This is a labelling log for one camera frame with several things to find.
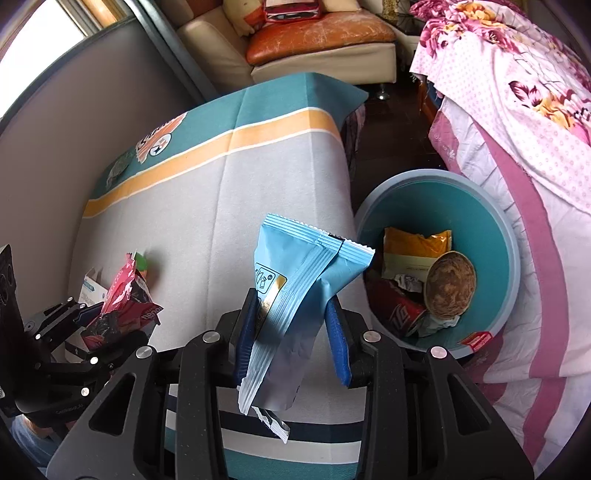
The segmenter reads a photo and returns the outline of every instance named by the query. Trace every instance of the floral bedsheet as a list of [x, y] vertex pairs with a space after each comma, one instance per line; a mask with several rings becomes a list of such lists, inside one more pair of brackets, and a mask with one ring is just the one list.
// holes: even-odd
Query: floral bedsheet
[[591, 213], [591, 78], [577, 55], [517, 7], [427, 3], [419, 5], [430, 18], [411, 72], [433, 82], [531, 177]]

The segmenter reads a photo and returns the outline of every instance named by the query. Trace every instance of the orange stripe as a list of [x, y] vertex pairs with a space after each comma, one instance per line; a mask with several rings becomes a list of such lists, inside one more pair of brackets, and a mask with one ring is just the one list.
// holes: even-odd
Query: orange stripe
[[325, 130], [340, 139], [333, 118], [322, 110], [303, 110], [261, 125], [248, 125], [229, 131], [213, 141], [210, 140], [196, 145], [190, 150], [168, 158], [156, 166], [125, 180], [102, 197], [90, 199], [86, 204], [83, 218], [98, 215], [114, 203], [149, 189], [162, 181], [200, 167], [214, 157], [239, 148], [252, 148], [260, 144], [277, 141], [288, 135], [303, 133], [308, 129]]

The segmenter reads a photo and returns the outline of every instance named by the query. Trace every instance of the pink blanket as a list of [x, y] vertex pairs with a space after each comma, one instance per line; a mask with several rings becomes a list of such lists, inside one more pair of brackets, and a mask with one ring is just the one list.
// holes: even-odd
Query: pink blanket
[[446, 97], [434, 147], [514, 226], [518, 298], [468, 371], [539, 474], [591, 400], [591, 79], [559, 40], [492, 2], [442, 9], [411, 71]]
[[591, 213], [591, 78], [560, 40], [493, 2], [423, 30], [411, 71], [464, 109], [531, 177]]
[[[494, 3], [499, 5], [505, 5], [506, 7], [511, 8], [513, 11], [519, 13], [523, 17], [527, 15], [525, 12], [519, 8], [517, 5], [511, 2], [511, 0], [492, 0]], [[444, 17], [445, 10], [448, 10], [451, 5], [455, 2], [450, 0], [421, 0], [420, 2], [415, 3], [410, 12], [415, 17], [423, 20], [424, 22], [431, 20], [435, 17]]]

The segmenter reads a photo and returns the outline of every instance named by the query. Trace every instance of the orange cushion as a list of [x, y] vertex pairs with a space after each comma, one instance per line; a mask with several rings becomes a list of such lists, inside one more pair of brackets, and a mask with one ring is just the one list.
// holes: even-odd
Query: orange cushion
[[332, 12], [319, 20], [273, 24], [259, 30], [250, 40], [246, 60], [263, 65], [292, 55], [395, 39], [392, 28], [366, 10]]

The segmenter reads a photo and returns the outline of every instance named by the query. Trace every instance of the window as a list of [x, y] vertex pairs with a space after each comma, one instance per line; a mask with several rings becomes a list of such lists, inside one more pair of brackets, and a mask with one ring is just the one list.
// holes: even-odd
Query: window
[[83, 38], [56, 0], [43, 2], [0, 60], [0, 117], [43, 70]]

